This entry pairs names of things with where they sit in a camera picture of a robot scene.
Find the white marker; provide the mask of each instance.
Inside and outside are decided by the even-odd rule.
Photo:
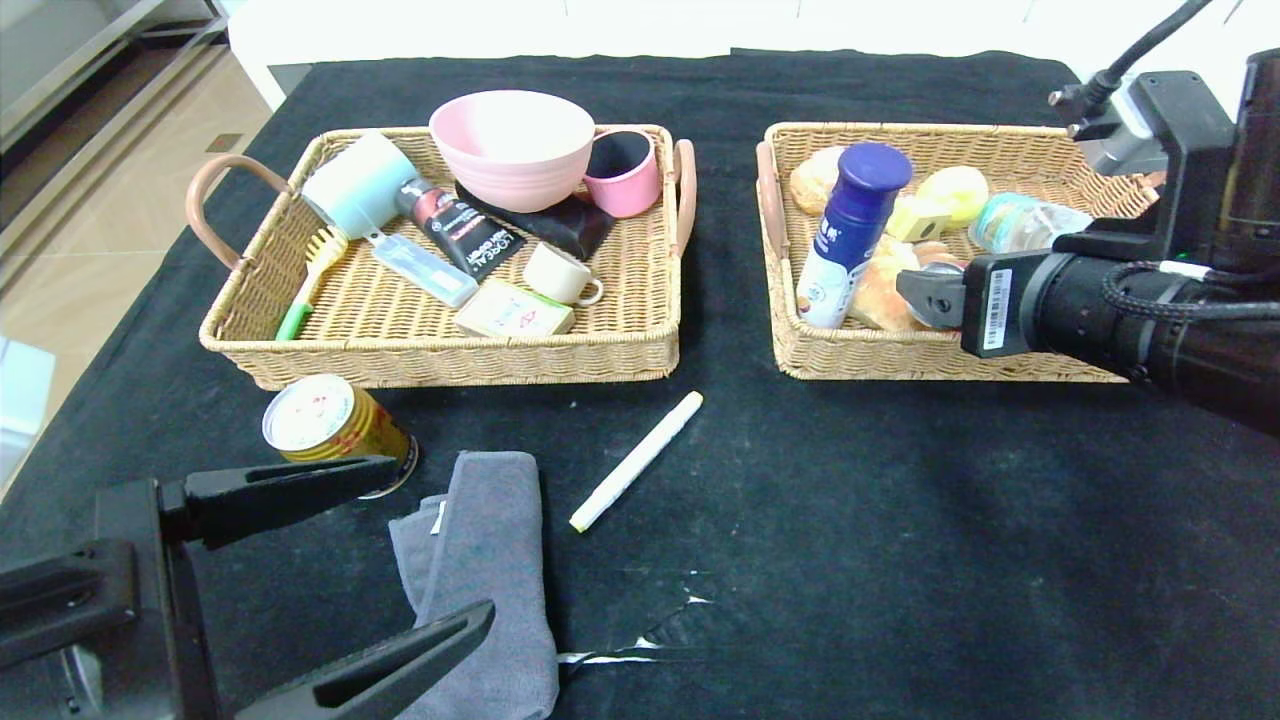
[[[609,477],[591,492],[591,497],[586,498],[586,502],[573,512],[573,516],[568,519],[568,524],[573,525],[573,529],[585,533],[591,523],[596,520],[605,510],[609,509],[618,497],[631,486],[649,462],[662,452],[662,448],[667,447],[671,438],[684,429],[685,423],[698,413],[698,409],[703,406],[703,393],[694,391],[685,396],[680,401],[680,405],[675,410],[667,413],[667,416],[658,423],[654,429],[649,430],[649,434],[644,436],[640,445],[635,447],[618,466],[609,473]]]

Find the scrub brush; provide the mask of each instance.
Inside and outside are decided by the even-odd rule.
[[[298,329],[311,314],[311,296],[320,284],[320,275],[344,252],[347,252],[347,234],[340,229],[329,225],[311,236],[311,241],[307,242],[307,277],[302,281],[298,293],[293,296],[293,304],[284,314],[280,329],[275,331],[275,340],[293,340],[298,336]]]

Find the gray towel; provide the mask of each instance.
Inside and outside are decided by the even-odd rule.
[[[439,534],[431,534],[438,519]],[[497,607],[485,642],[402,719],[550,715],[559,675],[547,626],[541,528],[538,464],[526,452],[461,454],[448,495],[428,497],[417,512],[388,524],[416,625],[485,598]]]

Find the soap box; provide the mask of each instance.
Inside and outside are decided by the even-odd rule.
[[[508,282],[490,279],[458,310],[465,332],[485,337],[544,337],[567,331],[573,310]]]

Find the black cable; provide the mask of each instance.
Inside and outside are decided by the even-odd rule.
[[[1137,63],[1147,53],[1151,53],[1152,47],[1164,42],[1170,35],[1178,31],[1178,28],[1187,24],[1187,20],[1194,18],[1197,13],[1203,10],[1204,6],[1212,1],[1213,0],[1187,0],[1160,24],[1147,31],[1138,38],[1137,42],[1130,45],[1128,50],[1121,53],[1120,56],[1116,58],[1110,67],[1107,67],[1107,69],[1094,73],[1084,88],[1085,97],[1088,100],[1087,109],[1092,110],[1106,102],[1107,97],[1111,97],[1111,94],[1120,87],[1120,78],[1129,72],[1129,68],[1132,68],[1134,63]]]
[[[1160,269],[1160,263],[1143,260],[1116,265],[1102,277],[1102,299],[1128,315],[1151,318],[1170,323],[1207,320],[1280,320],[1280,302],[1153,302],[1132,297],[1120,287],[1120,281],[1138,273]]]

